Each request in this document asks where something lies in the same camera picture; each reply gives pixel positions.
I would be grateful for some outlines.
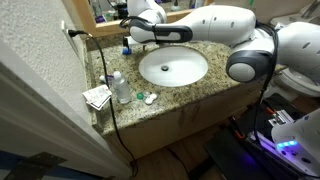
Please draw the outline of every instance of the floor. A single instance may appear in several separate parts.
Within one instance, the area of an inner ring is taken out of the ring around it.
[[[293,104],[301,111],[309,113],[320,107],[320,101],[311,98],[297,98]],[[203,145],[219,131],[219,126],[213,126],[197,134],[182,139],[165,148],[155,151],[138,160],[139,173],[134,180],[187,180],[183,165],[170,153],[174,151],[185,164],[187,171],[196,167],[208,155]],[[200,180],[222,180],[219,171],[213,167]]]

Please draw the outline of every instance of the wooden cabinet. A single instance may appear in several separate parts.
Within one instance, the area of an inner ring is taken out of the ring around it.
[[[120,135],[134,156],[140,158],[236,115],[247,105],[256,102],[260,88],[261,84],[257,82],[243,84],[180,110],[121,130]],[[115,134],[107,139],[122,154],[124,161],[131,161],[130,155],[123,149]]]

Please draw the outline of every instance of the sink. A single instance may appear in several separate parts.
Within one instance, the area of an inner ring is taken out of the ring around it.
[[[208,71],[206,58],[198,51],[180,46],[159,48],[139,64],[140,74],[149,82],[179,87],[200,80]]]

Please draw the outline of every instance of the wall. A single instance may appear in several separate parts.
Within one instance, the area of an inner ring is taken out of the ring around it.
[[[253,11],[257,19],[269,23],[273,17],[294,14],[314,0],[256,0],[253,3]],[[249,7],[249,0],[215,0],[217,5],[233,5]]]
[[[74,27],[61,0],[0,1],[0,39],[89,122],[81,94],[86,90],[82,42],[76,38],[78,57],[61,32],[61,20]]]

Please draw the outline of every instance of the blue light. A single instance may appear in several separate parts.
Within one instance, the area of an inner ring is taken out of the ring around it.
[[[290,145],[296,145],[297,142],[295,142],[295,141],[289,141],[289,144],[290,144]]]

